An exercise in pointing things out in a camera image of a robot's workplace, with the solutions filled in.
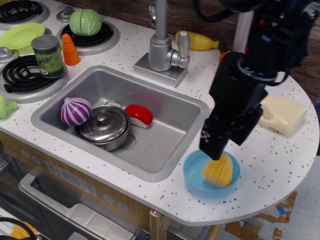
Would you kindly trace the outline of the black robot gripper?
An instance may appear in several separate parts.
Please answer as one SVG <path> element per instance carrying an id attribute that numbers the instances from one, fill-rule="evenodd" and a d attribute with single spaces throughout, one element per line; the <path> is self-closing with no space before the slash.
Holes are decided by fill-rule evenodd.
<path id="1" fill-rule="evenodd" d="M 241 145 L 257 125 L 267 96 L 266 76 L 245 65 L 245 55 L 228 53 L 219 64 L 209 90 L 214 108 L 201 130 L 199 148 L 218 160 L 229 140 Z"/>

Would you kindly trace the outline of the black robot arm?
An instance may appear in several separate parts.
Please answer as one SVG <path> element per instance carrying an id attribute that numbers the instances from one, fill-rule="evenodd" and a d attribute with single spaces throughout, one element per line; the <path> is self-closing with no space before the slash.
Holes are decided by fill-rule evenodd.
<path id="1" fill-rule="evenodd" d="M 307 43 L 319 17 L 317 0 L 224 0 L 225 10 L 205 15 L 195 0 L 194 10 L 205 22 L 221 21 L 235 12 L 253 11 L 246 53 L 226 54 L 209 94 L 214 108 L 201 130 L 199 148 L 218 160 L 228 141 L 241 145 L 258 123 L 267 96 L 266 86 L 277 86 L 308 55 Z"/>

